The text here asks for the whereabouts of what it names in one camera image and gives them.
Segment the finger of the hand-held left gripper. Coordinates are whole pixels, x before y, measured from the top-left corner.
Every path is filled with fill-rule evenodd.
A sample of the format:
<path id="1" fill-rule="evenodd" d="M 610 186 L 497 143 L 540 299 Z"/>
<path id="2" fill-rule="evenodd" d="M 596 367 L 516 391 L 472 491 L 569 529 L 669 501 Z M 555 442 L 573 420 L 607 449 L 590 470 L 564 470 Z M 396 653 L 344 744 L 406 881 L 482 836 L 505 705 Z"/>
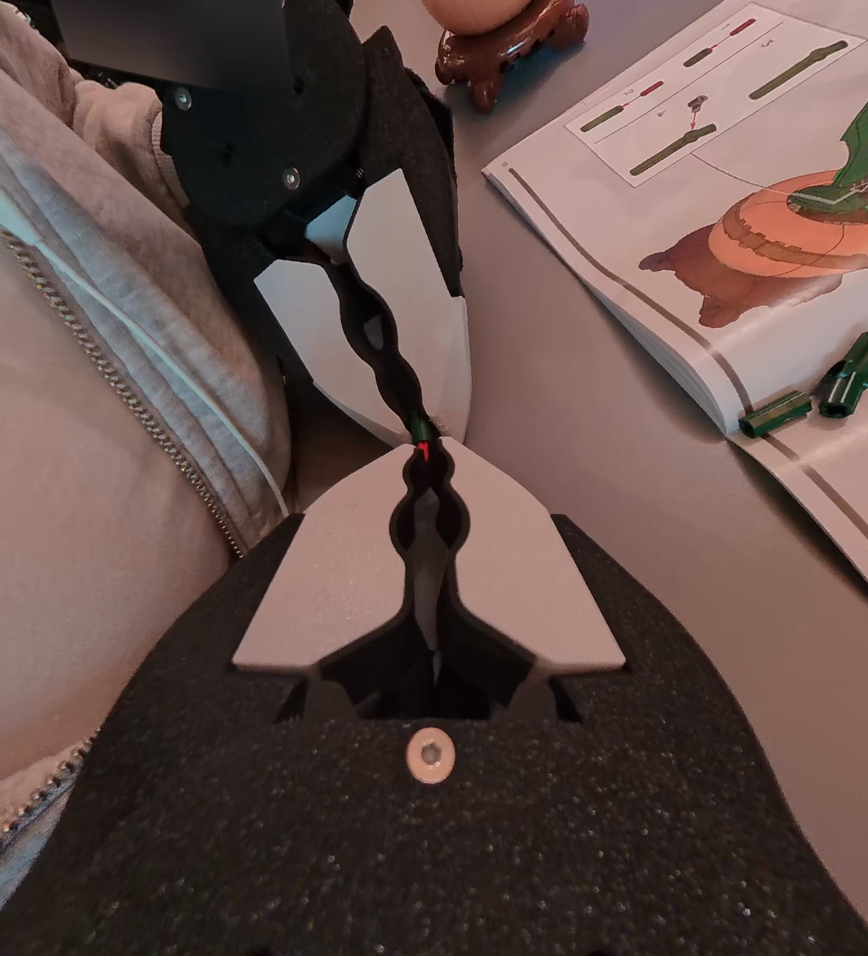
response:
<path id="1" fill-rule="evenodd" d="M 397 349 L 419 382 L 425 412 L 441 434 L 463 443 L 472 392 L 465 299 L 448 289 L 402 169 L 366 188 L 345 249 L 358 279 L 394 319 Z"/>
<path id="2" fill-rule="evenodd" d="M 374 370 L 345 335 L 341 298 L 328 269 L 277 259 L 255 285 L 321 393 L 387 445 L 408 443 L 408 430 L 383 400 Z"/>

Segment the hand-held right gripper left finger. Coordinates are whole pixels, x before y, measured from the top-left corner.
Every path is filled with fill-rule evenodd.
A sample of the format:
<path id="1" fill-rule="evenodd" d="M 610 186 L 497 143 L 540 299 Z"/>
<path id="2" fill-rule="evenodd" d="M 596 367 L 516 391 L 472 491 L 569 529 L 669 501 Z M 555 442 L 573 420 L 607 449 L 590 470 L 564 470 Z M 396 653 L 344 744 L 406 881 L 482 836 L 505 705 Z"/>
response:
<path id="1" fill-rule="evenodd" d="M 232 664 L 244 671 L 402 673 L 430 649 L 398 518 L 410 508 L 409 444 L 352 473 L 304 512 Z"/>

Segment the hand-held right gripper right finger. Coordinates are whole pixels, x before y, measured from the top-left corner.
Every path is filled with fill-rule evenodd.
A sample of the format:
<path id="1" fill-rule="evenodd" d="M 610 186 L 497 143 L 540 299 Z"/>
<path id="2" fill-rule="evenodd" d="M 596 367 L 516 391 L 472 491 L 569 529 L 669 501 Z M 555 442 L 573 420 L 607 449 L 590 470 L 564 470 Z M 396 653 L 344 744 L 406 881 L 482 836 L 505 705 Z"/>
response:
<path id="1" fill-rule="evenodd" d="M 547 508 L 451 437 L 431 454 L 455 670 L 619 670 L 626 659 Z"/>

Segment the person's left forearm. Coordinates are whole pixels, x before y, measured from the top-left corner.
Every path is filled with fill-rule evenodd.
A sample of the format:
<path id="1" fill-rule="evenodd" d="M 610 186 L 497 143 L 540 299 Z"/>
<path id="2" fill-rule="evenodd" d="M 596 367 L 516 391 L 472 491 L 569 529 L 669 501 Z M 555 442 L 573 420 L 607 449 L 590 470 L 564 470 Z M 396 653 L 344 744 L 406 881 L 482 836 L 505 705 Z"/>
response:
<path id="1" fill-rule="evenodd" d="M 0 2 L 0 95 L 38 102 L 186 233 L 189 206 L 164 150 L 163 106 L 153 89 L 128 82 L 115 89 L 83 78 L 63 54 Z"/>

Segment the grey desk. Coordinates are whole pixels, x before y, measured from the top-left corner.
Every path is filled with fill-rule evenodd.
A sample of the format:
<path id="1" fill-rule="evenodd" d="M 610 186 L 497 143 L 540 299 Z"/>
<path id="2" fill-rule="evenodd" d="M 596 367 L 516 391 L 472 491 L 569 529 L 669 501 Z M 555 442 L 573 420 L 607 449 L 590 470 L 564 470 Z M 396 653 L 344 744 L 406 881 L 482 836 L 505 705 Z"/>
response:
<path id="1" fill-rule="evenodd" d="M 868 583 L 734 448 L 482 174 L 715 2 L 593 2 L 573 54 L 454 114 L 473 400 L 466 442 L 675 615 L 746 711 L 787 802 L 868 922 Z"/>

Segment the open instruction booklet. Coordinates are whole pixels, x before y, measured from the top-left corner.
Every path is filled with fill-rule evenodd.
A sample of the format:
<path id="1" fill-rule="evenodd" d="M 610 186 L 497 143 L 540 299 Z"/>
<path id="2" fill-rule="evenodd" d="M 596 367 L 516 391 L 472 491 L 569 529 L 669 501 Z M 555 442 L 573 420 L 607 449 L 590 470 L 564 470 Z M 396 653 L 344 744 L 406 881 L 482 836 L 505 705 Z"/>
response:
<path id="1" fill-rule="evenodd" d="M 868 387 L 819 414 L 868 331 L 868 1 L 723 2 L 484 174 L 868 582 Z"/>

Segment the toy brick orchid pot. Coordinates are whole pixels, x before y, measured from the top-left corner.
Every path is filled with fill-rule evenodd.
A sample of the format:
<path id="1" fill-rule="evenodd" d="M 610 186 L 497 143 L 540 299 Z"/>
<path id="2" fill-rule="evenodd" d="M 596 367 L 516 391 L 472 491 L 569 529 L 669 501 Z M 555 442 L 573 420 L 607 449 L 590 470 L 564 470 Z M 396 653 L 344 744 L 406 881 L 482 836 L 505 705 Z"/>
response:
<path id="1" fill-rule="evenodd" d="M 544 47 L 581 45 L 590 12 L 575 1 L 424 1 L 442 33 L 435 75 L 443 86 L 466 85 L 474 108 L 490 113 L 512 65 Z"/>

